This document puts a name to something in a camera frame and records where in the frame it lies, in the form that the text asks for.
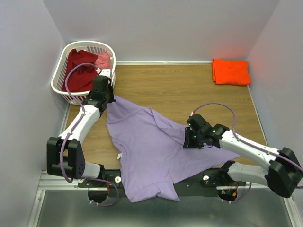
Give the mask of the lavender t shirt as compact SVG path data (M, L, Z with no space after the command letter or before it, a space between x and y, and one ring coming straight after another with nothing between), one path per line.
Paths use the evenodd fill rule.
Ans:
M107 107L107 129L121 154L122 184L132 203L179 201L176 183L237 157L216 147L184 149L184 125L118 96Z

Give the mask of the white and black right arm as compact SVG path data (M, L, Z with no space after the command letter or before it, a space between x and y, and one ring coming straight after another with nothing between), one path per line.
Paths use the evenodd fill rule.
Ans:
M303 169L289 148L270 148L238 135L221 124L211 126L201 115L193 114L187 120L184 148L224 149L249 158L255 165L227 161L218 170L218 181L249 182L267 186L275 194L289 198L303 178Z

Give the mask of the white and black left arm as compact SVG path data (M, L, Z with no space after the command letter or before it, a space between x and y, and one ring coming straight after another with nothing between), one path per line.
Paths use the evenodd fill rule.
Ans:
M111 78L96 76L92 90L80 103L80 111L69 127L58 137L50 137L47 141L49 175L62 176L69 183L74 179L88 178L95 187L104 183L104 166L85 161L82 143L91 127L107 109L107 104L114 101Z

